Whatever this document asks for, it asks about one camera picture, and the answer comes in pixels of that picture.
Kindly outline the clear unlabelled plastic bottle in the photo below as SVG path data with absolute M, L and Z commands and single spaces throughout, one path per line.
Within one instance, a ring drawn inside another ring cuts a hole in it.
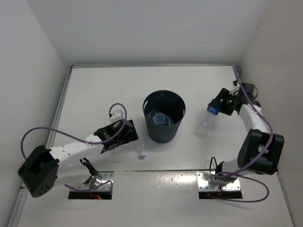
M 138 143 L 138 149 L 139 149 L 139 159 L 145 159 L 146 158 L 146 150 L 145 150 L 145 144 L 143 141 L 140 141 Z

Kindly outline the blue capped plastic bottle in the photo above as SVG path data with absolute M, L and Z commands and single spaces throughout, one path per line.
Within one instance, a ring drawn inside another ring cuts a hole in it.
M 169 125 L 168 117 L 164 113 L 162 113 L 162 112 L 160 112 L 156 109 L 151 109 L 147 113 L 147 117 L 152 123 L 154 123 L 156 125 L 160 125 L 160 126 L 168 126 Z

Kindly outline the clear bottle orange blue label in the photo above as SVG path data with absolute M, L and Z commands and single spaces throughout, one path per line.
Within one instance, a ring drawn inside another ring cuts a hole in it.
M 175 124 L 174 121 L 170 117 L 164 115 L 164 122 L 163 122 L 164 126 L 172 126 L 174 124 Z

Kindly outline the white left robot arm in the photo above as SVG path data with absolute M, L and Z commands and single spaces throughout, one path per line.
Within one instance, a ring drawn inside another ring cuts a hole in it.
M 45 195 L 54 187 L 61 167 L 136 141 L 138 135 L 133 120 L 121 119 L 75 140 L 59 147 L 40 145 L 25 157 L 18 175 L 33 198 Z

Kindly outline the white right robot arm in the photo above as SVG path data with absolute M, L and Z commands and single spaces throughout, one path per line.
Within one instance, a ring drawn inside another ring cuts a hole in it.
M 237 177 L 248 174 L 273 175 L 281 157 L 285 139 L 275 134 L 261 113 L 261 104 L 253 95 L 253 84 L 241 83 L 232 91 L 222 88 L 208 104 L 208 112 L 230 116 L 236 112 L 243 120 L 247 136 L 237 158 L 221 162 L 215 169 L 214 178 L 233 182 Z

